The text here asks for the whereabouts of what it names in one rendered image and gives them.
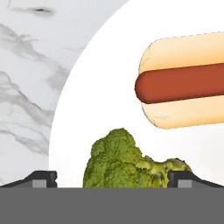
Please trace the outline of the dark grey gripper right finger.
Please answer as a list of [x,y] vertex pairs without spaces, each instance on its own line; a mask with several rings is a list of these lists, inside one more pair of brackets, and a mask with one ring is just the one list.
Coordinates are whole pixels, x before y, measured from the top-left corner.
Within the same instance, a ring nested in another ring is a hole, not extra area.
[[169,188],[223,188],[223,185],[200,179],[190,171],[169,171],[168,179]]

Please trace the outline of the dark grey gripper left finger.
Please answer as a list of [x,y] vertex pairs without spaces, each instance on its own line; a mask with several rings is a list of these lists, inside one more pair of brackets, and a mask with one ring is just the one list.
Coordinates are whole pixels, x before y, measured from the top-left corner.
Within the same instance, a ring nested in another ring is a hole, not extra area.
[[20,179],[3,187],[22,187],[22,188],[56,188],[56,171],[34,171],[24,179]]

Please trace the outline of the large white plate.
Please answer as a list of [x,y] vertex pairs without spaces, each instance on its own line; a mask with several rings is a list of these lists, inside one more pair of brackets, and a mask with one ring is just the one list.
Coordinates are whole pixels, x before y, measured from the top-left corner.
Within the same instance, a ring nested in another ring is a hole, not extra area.
[[154,160],[179,158],[224,186],[224,124],[159,129],[134,91],[152,41],[223,30],[224,0],[129,0],[89,42],[59,98],[49,152],[59,186],[80,187],[93,143],[119,128]]

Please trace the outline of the green broccoli floret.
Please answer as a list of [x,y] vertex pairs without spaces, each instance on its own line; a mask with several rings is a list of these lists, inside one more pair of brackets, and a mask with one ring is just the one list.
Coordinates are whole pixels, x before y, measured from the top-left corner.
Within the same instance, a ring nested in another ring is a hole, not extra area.
[[156,162],[142,156],[126,129],[113,129],[91,149],[82,186],[84,188],[166,188],[169,171],[191,171],[178,158]]

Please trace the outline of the hot dog in bun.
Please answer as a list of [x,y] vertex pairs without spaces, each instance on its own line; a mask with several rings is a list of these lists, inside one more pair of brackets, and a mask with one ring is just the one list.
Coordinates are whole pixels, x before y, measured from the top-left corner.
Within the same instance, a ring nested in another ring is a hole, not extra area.
[[224,123],[224,31],[152,42],[140,60],[135,92],[159,128]]

